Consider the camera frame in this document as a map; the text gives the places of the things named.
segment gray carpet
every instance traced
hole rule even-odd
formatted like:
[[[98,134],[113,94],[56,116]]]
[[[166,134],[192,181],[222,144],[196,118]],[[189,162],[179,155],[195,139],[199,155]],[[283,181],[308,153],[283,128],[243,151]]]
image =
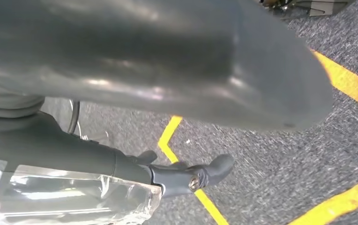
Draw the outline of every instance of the gray carpet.
[[[307,44],[358,74],[358,1],[327,18],[298,19],[289,28]],[[232,174],[205,191],[231,225],[284,225],[313,206],[358,183],[358,103],[334,90],[334,110],[327,120],[297,133],[258,133],[182,121],[170,146],[191,163],[209,162],[220,153],[237,160]],[[48,99],[43,110],[67,127],[69,104]],[[110,145],[127,154],[155,150],[167,115],[84,103],[83,133],[107,130]],[[214,224],[195,196],[164,200],[148,225]],[[333,225],[358,225],[358,210]]]

